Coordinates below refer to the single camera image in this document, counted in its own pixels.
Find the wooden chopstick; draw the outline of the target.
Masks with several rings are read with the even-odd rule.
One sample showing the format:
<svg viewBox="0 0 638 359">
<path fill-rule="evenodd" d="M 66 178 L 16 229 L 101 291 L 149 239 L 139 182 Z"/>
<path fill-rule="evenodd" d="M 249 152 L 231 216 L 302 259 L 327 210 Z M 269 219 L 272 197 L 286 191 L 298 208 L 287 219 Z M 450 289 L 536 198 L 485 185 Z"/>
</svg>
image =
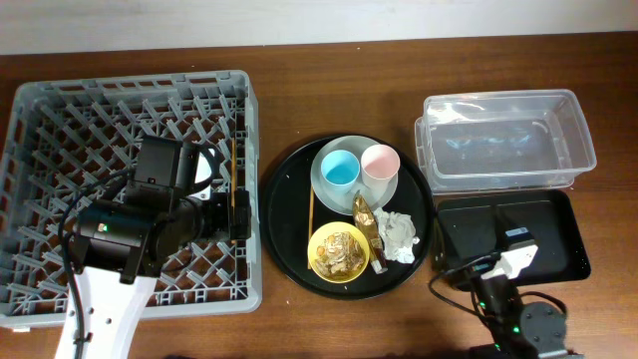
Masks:
<svg viewBox="0 0 638 359">
<path fill-rule="evenodd" d="M 235 192 L 237 189 L 237 150 L 236 150 L 236 138 L 231 140 L 231 185 L 230 185 L 230 200 L 231 208 L 235 211 Z"/>
<path fill-rule="evenodd" d="M 313 234 L 313 216 L 314 216 L 314 200 L 315 200 L 315 193 L 314 193 L 314 187 L 311 184 L 310 185 L 310 194 L 309 194 L 309 211 L 308 211 L 308 244 L 310 243 L 310 239 L 312 237 Z"/>
</svg>

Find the white napkin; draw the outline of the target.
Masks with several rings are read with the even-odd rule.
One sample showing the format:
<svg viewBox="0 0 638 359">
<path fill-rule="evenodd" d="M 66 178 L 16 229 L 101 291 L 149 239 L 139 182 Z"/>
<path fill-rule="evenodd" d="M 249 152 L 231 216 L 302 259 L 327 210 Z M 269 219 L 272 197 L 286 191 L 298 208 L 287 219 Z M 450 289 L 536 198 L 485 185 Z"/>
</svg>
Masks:
<svg viewBox="0 0 638 359">
<path fill-rule="evenodd" d="M 416 235 L 411 217 L 394 211 L 386 212 L 381 208 L 377 208 L 373 215 L 383 241 L 385 258 L 403 264 L 413 263 L 413 246 L 418 244 L 420 239 Z"/>
</svg>

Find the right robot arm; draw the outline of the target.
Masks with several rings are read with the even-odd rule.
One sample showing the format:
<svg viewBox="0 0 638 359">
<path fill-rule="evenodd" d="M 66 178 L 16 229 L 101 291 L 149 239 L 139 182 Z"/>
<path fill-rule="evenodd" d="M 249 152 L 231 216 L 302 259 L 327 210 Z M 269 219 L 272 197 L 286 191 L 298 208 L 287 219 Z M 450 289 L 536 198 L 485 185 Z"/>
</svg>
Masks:
<svg viewBox="0 0 638 359">
<path fill-rule="evenodd" d="M 473 308 L 493 342 L 469 349 L 474 359 L 567 359 L 582 355 L 565 345 L 567 307 L 555 297 L 519 292 L 514 280 L 529 267 L 538 251 L 525 227 L 501 233 L 504 248 L 446 271 L 470 283 Z"/>
</svg>

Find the yellow bowl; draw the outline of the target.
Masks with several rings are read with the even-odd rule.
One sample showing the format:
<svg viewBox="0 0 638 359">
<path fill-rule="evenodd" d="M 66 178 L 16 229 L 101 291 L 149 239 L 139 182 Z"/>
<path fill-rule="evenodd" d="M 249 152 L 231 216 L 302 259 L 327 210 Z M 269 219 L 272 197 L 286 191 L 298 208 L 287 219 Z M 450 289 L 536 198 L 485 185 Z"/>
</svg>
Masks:
<svg viewBox="0 0 638 359">
<path fill-rule="evenodd" d="M 350 232 L 361 245 L 362 249 L 365 252 L 365 263 L 364 263 L 364 267 L 358 273 L 354 274 L 352 277 L 347 278 L 345 280 L 332 280 L 330 278 L 324 277 L 318 272 L 315 266 L 315 259 L 317 258 L 316 249 L 323 242 L 323 240 L 327 238 L 330 234 L 333 234 L 335 232 L 344 232 L 344 231 Z M 312 234 L 310 243 L 308 244 L 308 247 L 307 247 L 307 257 L 308 257 L 308 263 L 311 269 L 323 280 L 331 282 L 331 283 L 338 283 L 338 284 L 347 283 L 347 282 L 353 281 L 365 271 L 370 259 L 370 246 L 364 234 L 356 226 L 343 221 L 334 221 L 334 222 L 329 222 L 327 224 L 324 224 L 323 226 L 315 230 L 315 232 Z"/>
</svg>

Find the gold brown snack wrapper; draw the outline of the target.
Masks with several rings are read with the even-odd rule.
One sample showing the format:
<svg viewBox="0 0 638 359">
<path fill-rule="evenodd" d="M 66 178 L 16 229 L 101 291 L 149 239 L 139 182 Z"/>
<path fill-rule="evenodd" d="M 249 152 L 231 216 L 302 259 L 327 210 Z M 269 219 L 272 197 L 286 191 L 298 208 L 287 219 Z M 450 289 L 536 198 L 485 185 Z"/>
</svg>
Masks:
<svg viewBox="0 0 638 359">
<path fill-rule="evenodd" d="M 353 218 L 357 228 L 364 234 L 370 246 L 370 264 L 376 274 L 388 270 L 383 242 L 379 234 L 377 221 L 371 212 L 365 198 L 357 191 L 353 198 Z"/>
</svg>

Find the food scraps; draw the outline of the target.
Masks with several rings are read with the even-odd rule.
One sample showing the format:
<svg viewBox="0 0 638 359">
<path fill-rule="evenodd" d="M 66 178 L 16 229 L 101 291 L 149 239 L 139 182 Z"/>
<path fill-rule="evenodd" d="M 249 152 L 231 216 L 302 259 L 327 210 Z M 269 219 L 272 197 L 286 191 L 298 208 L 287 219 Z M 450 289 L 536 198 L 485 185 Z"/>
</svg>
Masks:
<svg viewBox="0 0 638 359">
<path fill-rule="evenodd" d="M 365 263 L 365 252 L 348 231 L 330 234 L 316 249 L 318 272 L 332 280 L 345 280 L 358 273 Z"/>
</svg>

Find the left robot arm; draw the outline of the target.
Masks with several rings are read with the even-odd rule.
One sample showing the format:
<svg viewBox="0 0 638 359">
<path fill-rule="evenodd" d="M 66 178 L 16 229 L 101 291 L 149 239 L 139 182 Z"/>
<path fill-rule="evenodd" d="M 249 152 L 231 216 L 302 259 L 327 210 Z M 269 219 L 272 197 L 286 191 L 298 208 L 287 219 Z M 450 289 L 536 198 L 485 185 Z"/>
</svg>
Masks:
<svg viewBox="0 0 638 359">
<path fill-rule="evenodd" d="M 125 358 L 168 258 L 192 242 L 223 232 L 251 236 L 252 205 L 245 189 L 206 199 L 222 169 L 221 154 L 202 146 L 145 136 L 130 169 L 83 188 L 80 202 L 106 187 L 83 209 L 71 231 L 58 236 L 68 277 L 69 302 L 59 358 Z"/>
</svg>

